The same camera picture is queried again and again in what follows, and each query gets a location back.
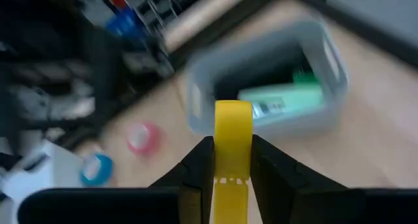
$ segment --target green object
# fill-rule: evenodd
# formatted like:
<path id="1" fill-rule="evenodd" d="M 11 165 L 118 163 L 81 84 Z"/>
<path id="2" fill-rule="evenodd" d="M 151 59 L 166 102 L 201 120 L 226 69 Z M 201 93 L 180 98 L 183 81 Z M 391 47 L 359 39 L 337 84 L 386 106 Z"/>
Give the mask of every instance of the green object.
<path id="1" fill-rule="evenodd" d="M 295 84 L 319 83 L 312 72 L 297 71 L 293 73 L 293 82 Z"/>
<path id="2" fill-rule="evenodd" d="M 271 114 L 294 114 L 318 107 L 324 102 L 319 84 L 278 84 L 244 89 L 238 94 L 253 106 L 253 119 Z"/>

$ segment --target blue tape roll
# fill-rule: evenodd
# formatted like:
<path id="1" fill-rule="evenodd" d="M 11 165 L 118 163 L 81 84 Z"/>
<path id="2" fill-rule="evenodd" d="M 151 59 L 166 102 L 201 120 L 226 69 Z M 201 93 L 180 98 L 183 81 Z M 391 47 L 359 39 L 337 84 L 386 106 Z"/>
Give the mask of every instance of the blue tape roll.
<path id="1" fill-rule="evenodd" d="M 98 187 L 110 180 L 112 171 L 112 159 L 103 153 L 95 153 L 84 161 L 80 179 L 85 186 Z"/>
<path id="2" fill-rule="evenodd" d="M 139 19 L 136 12 L 129 7 L 121 10 L 111 19 L 106 25 L 106 29 L 119 37 L 140 39 L 148 36 L 144 23 Z"/>

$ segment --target wooden table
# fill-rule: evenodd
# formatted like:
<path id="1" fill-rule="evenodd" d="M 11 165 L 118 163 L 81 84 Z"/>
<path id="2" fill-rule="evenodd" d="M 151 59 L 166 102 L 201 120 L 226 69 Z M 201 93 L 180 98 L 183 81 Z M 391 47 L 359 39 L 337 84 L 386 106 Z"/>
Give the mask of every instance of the wooden table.
<path id="1" fill-rule="evenodd" d="M 201 1 L 192 8 L 193 12 L 186 13 L 167 29 L 168 48 L 174 49 L 181 39 L 198 30 L 196 27 L 205 16 L 216 16 L 207 11 L 210 7 L 221 10 L 222 3 L 231 1 L 237 0 Z M 319 15 L 298 1 L 277 0 L 224 41 L 241 42 L 279 29 L 301 16 Z M 343 27 L 325 21 L 346 63 L 350 80 L 340 122 L 320 135 L 277 138 L 270 142 L 301 163 L 348 187 L 418 187 L 417 72 Z M 102 140 L 105 151 L 115 161 L 118 187 L 150 185 L 202 138 L 194 135 L 187 126 L 186 79 L 187 70 L 109 123 Z M 153 122 L 163 131 L 159 151 L 149 157 L 137 157 L 126 146 L 127 128 L 137 121 Z M 249 190 L 248 221 L 260 223 L 252 187 Z"/>

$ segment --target gray plastic bin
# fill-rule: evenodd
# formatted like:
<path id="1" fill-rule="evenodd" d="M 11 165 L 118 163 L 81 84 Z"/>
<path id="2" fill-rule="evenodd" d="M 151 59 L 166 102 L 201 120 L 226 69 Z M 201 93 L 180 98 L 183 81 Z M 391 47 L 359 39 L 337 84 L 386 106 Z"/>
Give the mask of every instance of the gray plastic bin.
<path id="1" fill-rule="evenodd" d="M 289 116 L 272 116 L 253 121 L 254 133 L 265 138 L 300 135 L 332 126 L 347 93 L 347 73 L 328 31 L 318 21 L 295 22 L 279 31 L 236 45 L 215 45 L 189 62 L 187 116 L 190 128 L 204 135 L 214 134 L 215 83 L 228 73 L 248 65 L 263 68 L 280 61 L 278 48 L 293 40 L 302 48 L 325 96 L 325 104 L 311 111 Z"/>

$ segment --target yellow tape roll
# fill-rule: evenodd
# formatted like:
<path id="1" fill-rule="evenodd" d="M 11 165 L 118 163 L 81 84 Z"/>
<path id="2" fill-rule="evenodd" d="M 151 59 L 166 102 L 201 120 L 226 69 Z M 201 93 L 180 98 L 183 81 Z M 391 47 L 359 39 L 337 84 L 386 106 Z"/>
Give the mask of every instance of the yellow tape roll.
<path id="1" fill-rule="evenodd" d="M 247 223 L 252 136 L 251 103 L 216 102 L 215 224 Z"/>

